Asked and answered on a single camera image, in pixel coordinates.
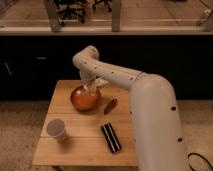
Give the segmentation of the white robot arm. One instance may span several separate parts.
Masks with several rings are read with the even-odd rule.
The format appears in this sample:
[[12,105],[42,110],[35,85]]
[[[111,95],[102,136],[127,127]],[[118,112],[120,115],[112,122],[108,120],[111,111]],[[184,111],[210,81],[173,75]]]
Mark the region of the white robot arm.
[[88,46],[73,56],[80,77],[100,77],[129,92],[130,116],[140,171],[190,171],[173,86],[164,77],[101,62]]

